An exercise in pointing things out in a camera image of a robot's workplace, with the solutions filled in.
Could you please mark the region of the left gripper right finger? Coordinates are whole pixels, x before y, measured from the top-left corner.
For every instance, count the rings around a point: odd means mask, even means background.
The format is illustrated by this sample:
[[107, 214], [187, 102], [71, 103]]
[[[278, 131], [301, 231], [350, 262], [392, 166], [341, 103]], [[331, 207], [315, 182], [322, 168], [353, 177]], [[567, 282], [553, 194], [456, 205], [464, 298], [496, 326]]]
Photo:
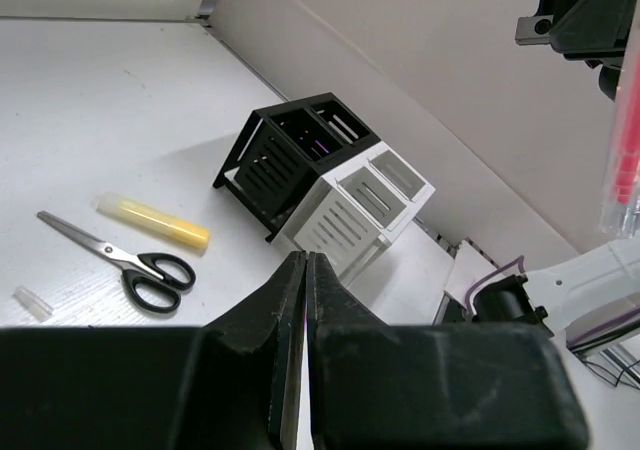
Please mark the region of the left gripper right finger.
[[389, 325], [311, 253], [311, 433], [318, 449], [585, 449], [556, 347], [519, 324]]

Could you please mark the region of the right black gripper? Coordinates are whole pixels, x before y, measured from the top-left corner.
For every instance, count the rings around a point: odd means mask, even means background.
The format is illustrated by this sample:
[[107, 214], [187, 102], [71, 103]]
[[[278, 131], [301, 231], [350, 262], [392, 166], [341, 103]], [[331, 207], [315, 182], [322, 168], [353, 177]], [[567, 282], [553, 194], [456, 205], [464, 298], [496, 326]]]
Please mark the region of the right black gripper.
[[598, 85], [616, 99], [636, 0], [539, 0], [532, 16], [520, 17], [520, 46], [548, 45], [567, 60], [595, 61]]

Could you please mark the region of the red pen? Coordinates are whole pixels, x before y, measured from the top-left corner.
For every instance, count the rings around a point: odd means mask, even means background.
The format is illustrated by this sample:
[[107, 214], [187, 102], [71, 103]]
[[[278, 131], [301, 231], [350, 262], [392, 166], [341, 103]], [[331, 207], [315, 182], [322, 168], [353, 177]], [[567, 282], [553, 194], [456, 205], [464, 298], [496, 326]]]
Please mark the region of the red pen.
[[639, 38], [629, 41], [616, 87], [600, 228], [617, 238], [639, 229]]

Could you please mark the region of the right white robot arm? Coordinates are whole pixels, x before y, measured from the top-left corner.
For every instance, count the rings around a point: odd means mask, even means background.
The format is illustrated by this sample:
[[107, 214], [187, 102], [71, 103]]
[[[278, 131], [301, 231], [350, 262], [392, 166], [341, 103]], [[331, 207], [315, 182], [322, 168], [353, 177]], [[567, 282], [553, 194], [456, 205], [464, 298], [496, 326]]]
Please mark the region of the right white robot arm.
[[613, 241], [543, 270], [491, 273], [462, 305], [474, 322], [519, 322], [555, 335], [639, 291], [639, 0], [539, 0], [519, 18], [520, 46], [548, 45], [599, 68], [615, 104], [599, 226]]

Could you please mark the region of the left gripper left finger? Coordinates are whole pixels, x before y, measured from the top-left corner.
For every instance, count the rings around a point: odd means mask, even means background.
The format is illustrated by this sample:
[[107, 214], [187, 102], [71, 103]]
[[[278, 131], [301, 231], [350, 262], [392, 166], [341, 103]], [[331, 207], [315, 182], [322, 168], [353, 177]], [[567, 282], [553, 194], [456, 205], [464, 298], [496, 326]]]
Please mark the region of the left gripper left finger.
[[293, 449], [306, 256], [202, 327], [9, 328], [5, 449]]

